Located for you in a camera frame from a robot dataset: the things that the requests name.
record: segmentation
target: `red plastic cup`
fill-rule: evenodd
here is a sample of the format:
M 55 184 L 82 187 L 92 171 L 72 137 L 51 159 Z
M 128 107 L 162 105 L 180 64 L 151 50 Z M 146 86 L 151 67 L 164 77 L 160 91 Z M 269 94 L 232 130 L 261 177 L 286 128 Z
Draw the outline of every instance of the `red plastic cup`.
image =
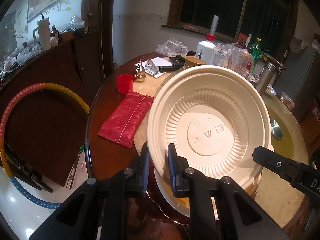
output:
M 133 76 L 129 74 L 117 76 L 117 86 L 120 94 L 126 94 L 129 90 L 133 90 Z

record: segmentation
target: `refrigerator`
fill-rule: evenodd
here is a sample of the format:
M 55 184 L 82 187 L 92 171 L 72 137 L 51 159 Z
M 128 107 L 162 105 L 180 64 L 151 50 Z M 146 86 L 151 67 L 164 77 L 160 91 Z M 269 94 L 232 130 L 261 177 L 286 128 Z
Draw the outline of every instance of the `refrigerator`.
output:
M 294 101 L 291 113 L 300 122 L 320 91 L 320 50 L 310 44 L 299 53 L 290 51 L 284 66 L 274 90 L 278 95 L 285 92 Z

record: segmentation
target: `round wooden table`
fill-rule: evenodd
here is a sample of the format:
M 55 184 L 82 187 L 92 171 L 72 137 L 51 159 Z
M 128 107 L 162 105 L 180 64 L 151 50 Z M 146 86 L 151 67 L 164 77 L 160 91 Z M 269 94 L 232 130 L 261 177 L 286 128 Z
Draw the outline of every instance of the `round wooden table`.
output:
M 135 134 L 131 149 L 98 136 L 98 131 L 125 97 L 117 91 L 116 77 L 124 73 L 132 74 L 140 58 L 145 61 L 158 56 L 160 55 L 157 53 L 145 54 L 120 66 L 105 80 L 97 93 L 86 127 L 85 156 L 89 177 L 99 180 L 110 178 L 118 171 L 129 167 L 130 161 L 138 156 L 138 152 L 146 141 L 145 129 L 148 114 Z M 170 73 L 166 73 L 157 79 L 147 76 L 144 82 L 135 82 L 133 90 L 154 96 L 161 82 L 169 75 Z M 290 146 L 292 155 L 286 157 L 308 163 L 303 134 L 295 118 L 276 97 L 263 95 L 262 98 L 269 115 L 281 123 L 288 136 L 288 140 L 274 141 L 275 150 L 276 147 L 281 151 L 281 147 L 285 149 Z M 302 193 L 290 187 L 286 181 L 280 179 L 278 175 L 264 169 L 255 200 L 284 228 L 289 236 L 292 236 L 292 239 L 295 239 L 296 232 L 302 233 L 303 223 L 308 218 L 307 199 Z M 189 218 L 178 213 L 161 195 L 155 181 L 153 165 L 150 164 L 146 197 L 130 202 L 130 239 L 142 239 L 151 231 L 159 233 L 159 237 L 155 239 L 189 239 L 188 224 Z

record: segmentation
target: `embossed logo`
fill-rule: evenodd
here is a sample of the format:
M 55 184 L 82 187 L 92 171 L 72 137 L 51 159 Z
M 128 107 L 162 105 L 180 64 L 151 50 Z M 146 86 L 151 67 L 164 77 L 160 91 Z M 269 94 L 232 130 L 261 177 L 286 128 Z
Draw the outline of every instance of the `embossed logo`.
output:
M 217 133 L 220 133 L 220 132 L 224 131 L 223 125 L 222 125 L 222 124 L 221 124 L 221 125 L 218 125 L 218 126 L 216 127 L 216 131 L 217 131 Z
M 193 140 L 193 142 L 194 142 L 194 143 L 197 143 L 197 142 L 199 142 L 199 139 L 198 139 L 198 137 L 191 137 L 191 140 Z
M 193 126 L 194 126 L 196 129 L 200 128 L 200 122 L 199 122 L 199 120 L 196 120 L 196 121 L 192 122 L 192 124 L 193 124 Z
M 204 135 L 207 136 L 208 138 L 211 137 L 211 130 L 205 132 Z
M 209 122 L 212 122 L 212 121 L 213 121 L 213 116 L 209 115 L 208 121 L 209 121 Z

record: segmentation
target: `white plastic bowl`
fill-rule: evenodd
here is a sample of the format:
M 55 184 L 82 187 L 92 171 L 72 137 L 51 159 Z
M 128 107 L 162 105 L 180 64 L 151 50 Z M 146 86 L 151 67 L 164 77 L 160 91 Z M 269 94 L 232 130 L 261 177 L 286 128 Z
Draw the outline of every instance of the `white plastic bowl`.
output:
M 239 74 L 208 65 L 184 70 L 161 88 L 150 109 L 147 138 L 158 185 L 159 178 L 170 185 L 169 143 L 190 167 L 212 178 L 228 175 L 243 189 L 260 181 L 262 167 L 253 161 L 253 150 L 273 149 L 258 92 Z

